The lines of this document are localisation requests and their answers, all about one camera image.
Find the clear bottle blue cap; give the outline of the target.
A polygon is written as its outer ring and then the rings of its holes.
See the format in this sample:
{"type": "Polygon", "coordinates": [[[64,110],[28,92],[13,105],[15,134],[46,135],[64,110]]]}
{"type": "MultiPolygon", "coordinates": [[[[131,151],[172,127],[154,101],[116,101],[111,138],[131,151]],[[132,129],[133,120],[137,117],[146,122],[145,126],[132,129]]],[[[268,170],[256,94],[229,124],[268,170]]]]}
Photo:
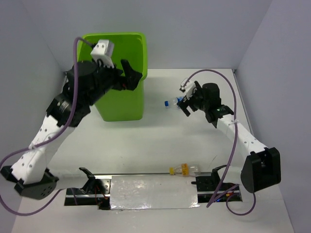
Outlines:
{"type": "Polygon", "coordinates": [[[183,100],[183,96],[174,97],[170,100],[164,101],[164,106],[166,109],[180,109],[178,103],[183,100]]]}

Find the clear bottle yellow cap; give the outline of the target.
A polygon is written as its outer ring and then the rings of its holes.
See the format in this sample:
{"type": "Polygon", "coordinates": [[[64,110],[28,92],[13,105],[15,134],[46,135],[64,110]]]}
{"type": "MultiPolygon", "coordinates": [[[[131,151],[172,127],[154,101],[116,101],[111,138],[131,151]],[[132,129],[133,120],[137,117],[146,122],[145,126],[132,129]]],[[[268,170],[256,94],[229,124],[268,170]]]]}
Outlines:
{"type": "Polygon", "coordinates": [[[175,167],[170,167],[169,174],[181,177],[195,177],[200,174],[200,168],[197,165],[183,163],[175,167]]]}

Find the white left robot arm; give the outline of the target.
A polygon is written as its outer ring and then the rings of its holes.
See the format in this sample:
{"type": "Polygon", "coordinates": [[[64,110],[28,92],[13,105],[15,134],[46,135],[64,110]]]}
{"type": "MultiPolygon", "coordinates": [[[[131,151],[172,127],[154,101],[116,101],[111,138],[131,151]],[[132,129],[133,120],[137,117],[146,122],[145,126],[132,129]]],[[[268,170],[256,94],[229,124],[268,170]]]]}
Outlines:
{"type": "Polygon", "coordinates": [[[137,88],[142,73],[125,59],[121,60],[121,66],[121,69],[108,67],[102,60],[80,61],[66,72],[63,90],[48,106],[37,135],[17,162],[0,171],[6,180],[15,183],[14,189],[22,197],[42,200],[56,189],[67,188],[78,188],[88,194],[99,184],[85,167],[71,173],[50,171],[48,164],[96,101],[111,89],[137,88]]]}

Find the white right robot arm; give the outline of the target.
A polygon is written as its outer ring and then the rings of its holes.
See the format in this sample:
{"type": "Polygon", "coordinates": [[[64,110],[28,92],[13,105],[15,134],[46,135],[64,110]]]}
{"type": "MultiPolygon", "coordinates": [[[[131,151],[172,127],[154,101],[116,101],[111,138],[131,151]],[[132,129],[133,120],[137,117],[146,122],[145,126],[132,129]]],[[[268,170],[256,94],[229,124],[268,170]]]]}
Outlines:
{"type": "Polygon", "coordinates": [[[220,90],[215,83],[200,86],[197,81],[182,82],[185,95],[178,102],[186,116],[189,110],[201,110],[216,129],[236,144],[235,152],[242,157],[242,166],[220,166],[212,171],[212,186],[222,190],[228,183],[242,185],[249,193],[255,193],[281,182],[280,153],[258,141],[239,121],[234,112],[222,104],[220,90]]]}

